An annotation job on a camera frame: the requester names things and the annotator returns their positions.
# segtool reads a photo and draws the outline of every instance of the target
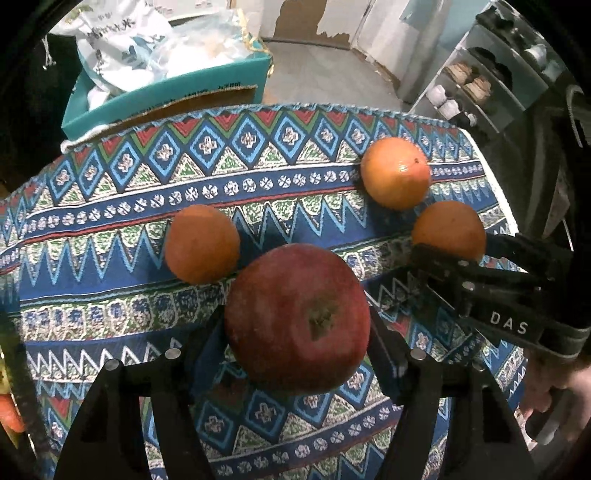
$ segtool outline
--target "tribal pattern cloth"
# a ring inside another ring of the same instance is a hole
[[[505,342],[494,348],[459,326],[416,294],[404,269],[425,205],[388,211],[360,186],[363,153],[390,136],[416,143],[429,159],[426,203],[459,200],[488,232],[515,232],[465,132],[439,120],[337,105],[240,106],[143,125],[58,158],[0,203],[0,306],[25,346],[31,401],[50,445],[47,478],[105,361],[136,364],[180,346],[224,302],[228,280],[189,286],[163,261],[171,218],[195,203],[232,219],[241,235],[240,267],[288,242],[337,253],[389,328],[443,362],[479,356],[515,409],[522,350]],[[506,260],[483,262],[515,268]],[[0,335],[0,345],[5,341]],[[216,380],[194,422],[218,478],[373,478],[400,417],[368,361],[323,395],[276,398],[252,390],[231,352]],[[25,395],[19,388],[17,381],[17,398]],[[441,464],[450,404],[441,399],[425,478],[435,478]],[[164,479],[149,398],[141,409],[152,477]]]

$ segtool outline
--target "gray floor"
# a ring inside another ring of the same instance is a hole
[[[268,43],[275,72],[265,92],[277,102],[341,103],[399,111],[392,84],[355,53],[336,48]]]

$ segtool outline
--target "plastic bag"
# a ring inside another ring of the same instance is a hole
[[[158,81],[245,59],[253,52],[249,45],[241,12],[222,10],[174,27],[148,64]]]
[[[154,81],[149,58],[172,31],[145,0],[86,0],[51,33],[76,37],[82,67],[101,90],[115,96]]]

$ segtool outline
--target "tangerine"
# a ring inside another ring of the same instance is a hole
[[[414,143],[396,137],[377,140],[368,148],[361,177],[370,197],[392,210],[417,206],[431,185],[425,154]]]
[[[169,269],[192,285],[214,283],[236,270],[240,236],[232,221],[207,205],[177,213],[164,243]]]
[[[426,244],[464,260],[479,262],[486,251],[486,232],[478,214],[455,200],[436,202],[414,224],[413,245]]]

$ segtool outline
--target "human hand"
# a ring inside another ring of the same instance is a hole
[[[569,388],[574,394],[573,405],[560,423],[560,431],[574,442],[591,418],[591,361],[588,357],[573,362],[561,362],[539,353],[526,352],[525,392],[520,406],[524,418],[534,410],[545,412],[550,408],[550,389]]]

